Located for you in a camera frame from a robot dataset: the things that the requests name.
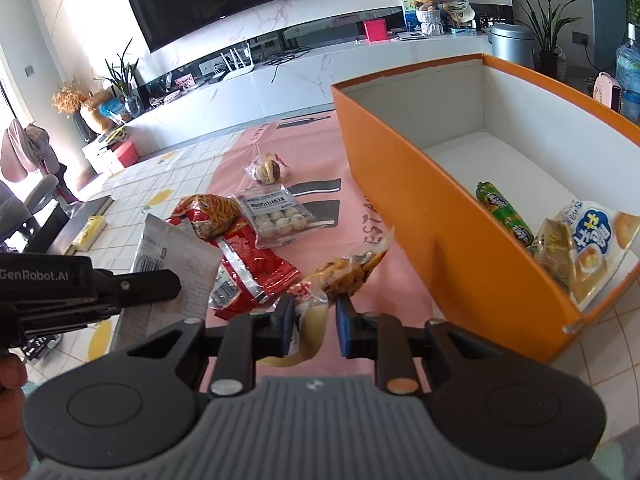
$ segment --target gray ribbed surface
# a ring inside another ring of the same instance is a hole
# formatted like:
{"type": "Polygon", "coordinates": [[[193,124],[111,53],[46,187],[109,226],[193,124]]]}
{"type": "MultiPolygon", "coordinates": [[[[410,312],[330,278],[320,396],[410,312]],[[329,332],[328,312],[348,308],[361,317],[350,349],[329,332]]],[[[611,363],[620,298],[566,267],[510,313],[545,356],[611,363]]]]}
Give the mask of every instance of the gray ribbed surface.
{"type": "Polygon", "coordinates": [[[384,394],[369,377],[348,377],[266,378],[247,396],[212,402],[185,440],[148,463],[121,470],[85,471],[46,461],[27,479],[525,477],[602,480],[587,462],[537,474],[519,474],[476,462],[448,444],[417,399],[384,394]],[[312,390],[310,384],[319,387],[312,390]]]}

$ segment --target green snack package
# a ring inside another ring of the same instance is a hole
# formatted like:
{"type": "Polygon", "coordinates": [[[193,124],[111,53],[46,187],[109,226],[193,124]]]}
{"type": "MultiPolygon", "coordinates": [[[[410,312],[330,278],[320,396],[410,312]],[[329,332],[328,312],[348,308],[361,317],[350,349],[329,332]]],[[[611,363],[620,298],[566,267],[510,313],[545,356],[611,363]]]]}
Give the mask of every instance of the green snack package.
{"type": "Polygon", "coordinates": [[[533,234],[508,200],[491,182],[478,182],[476,197],[525,247],[533,242],[533,234]]]}

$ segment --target finger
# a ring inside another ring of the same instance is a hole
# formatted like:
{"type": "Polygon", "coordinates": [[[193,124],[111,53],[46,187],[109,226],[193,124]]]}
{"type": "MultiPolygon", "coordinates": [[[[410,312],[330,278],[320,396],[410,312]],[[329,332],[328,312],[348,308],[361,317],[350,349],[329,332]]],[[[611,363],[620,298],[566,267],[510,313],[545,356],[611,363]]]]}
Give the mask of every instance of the finger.
{"type": "Polygon", "coordinates": [[[27,459],[28,450],[29,443],[22,429],[11,436],[0,438],[0,469],[9,470],[19,466],[27,459]]]}
{"type": "Polygon", "coordinates": [[[0,438],[7,437],[22,427],[23,407],[22,390],[7,390],[0,394],[0,438]]]}
{"type": "Polygon", "coordinates": [[[20,480],[23,476],[26,476],[29,472],[29,463],[26,460],[22,460],[17,466],[7,469],[6,471],[0,471],[0,480],[20,480]]]}
{"type": "Polygon", "coordinates": [[[21,388],[27,382],[27,369],[16,354],[0,358],[0,384],[10,390],[21,388]]]}

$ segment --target dried flower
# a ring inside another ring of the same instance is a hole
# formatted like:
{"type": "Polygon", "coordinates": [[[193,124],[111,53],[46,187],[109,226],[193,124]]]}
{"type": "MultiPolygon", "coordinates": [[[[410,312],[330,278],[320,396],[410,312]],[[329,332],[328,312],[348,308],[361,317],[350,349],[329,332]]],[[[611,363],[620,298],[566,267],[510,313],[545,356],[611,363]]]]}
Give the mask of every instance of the dried flower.
{"type": "Polygon", "coordinates": [[[73,114],[77,112],[82,103],[88,99],[88,95],[82,90],[78,80],[66,81],[60,90],[53,94],[51,100],[59,113],[73,114]]]}

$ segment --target wall outlet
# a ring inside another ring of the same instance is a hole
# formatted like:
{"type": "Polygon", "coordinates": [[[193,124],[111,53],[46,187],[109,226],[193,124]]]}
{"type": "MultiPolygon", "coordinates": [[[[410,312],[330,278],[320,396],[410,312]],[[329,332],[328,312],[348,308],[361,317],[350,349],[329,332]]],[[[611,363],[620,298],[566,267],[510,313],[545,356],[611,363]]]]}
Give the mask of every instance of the wall outlet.
{"type": "Polygon", "coordinates": [[[574,31],[571,36],[571,42],[575,43],[576,45],[588,45],[589,37],[587,34],[574,31]]]}
{"type": "Polygon", "coordinates": [[[198,66],[200,67],[200,72],[202,73],[202,75],[207,75],[213,72],[213,63],[210,61],[200,63],[198,66]]]}

